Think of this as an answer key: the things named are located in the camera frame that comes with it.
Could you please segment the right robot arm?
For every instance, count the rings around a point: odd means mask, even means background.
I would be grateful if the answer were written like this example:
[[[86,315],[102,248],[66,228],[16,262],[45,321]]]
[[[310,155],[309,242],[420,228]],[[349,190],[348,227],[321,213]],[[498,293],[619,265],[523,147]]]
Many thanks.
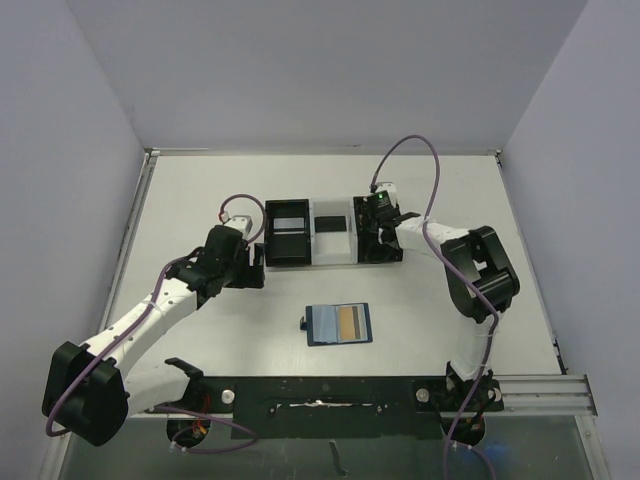
[[[456,228],[416,212],[403,213],[395,195],[381,189],[357,200],[355,212],[364,255],[380,254],[382,262],[389,262],[410,251],[443,264],[450,299],[462,317],[448,370],[462,381],[487,375],[501,317],[520,291],[497,232],[489,226]]]

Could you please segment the gold striped card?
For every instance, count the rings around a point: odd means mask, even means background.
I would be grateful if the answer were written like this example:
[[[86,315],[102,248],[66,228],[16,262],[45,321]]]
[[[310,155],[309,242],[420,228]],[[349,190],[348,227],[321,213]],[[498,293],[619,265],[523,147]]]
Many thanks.
[[[366,342],[369,338],[363,305],[342,305],[337,309],[341,343]]]

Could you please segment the black card from holder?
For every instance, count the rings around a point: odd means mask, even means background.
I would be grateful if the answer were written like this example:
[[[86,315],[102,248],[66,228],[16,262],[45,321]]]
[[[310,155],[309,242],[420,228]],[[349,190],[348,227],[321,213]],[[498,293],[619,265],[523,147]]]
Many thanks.
[[[317,233],[337,233],[347,231],[345,216],[316,216],[314,227]]]

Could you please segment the blue leather card holder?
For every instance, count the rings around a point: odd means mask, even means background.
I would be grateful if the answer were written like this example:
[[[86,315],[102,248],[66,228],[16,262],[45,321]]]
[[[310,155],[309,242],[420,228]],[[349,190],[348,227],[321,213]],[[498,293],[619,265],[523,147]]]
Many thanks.
[[[366,342],[341,343],[338,338],[338,314],[337,309],[342,305],[363,305],[365,308],[366,322],[369,338]],[[370,310],[367,303],[346,304],[322,304],[308,305],[304,315],[300,319],[300,330],[306,333],[309,347],[324,345],[347,345],[372,343],[373,333],[371,326]]]

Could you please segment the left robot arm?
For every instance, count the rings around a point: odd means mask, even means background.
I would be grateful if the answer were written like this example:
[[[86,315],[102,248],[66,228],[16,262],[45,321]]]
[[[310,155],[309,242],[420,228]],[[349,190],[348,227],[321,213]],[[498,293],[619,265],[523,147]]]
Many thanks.
[[[214,226],[203,246],[164,266],[152,292],[118,321],[79,345],[67,341],[55,350],[42,403],[47,436],[74,433],[101,446],[131,415],[165,404],[204,406],[203,373],[183,360],[131,371],[172,327],[223,289],[263,288],[263,250],[250,247],[251,226],[244,215]]]

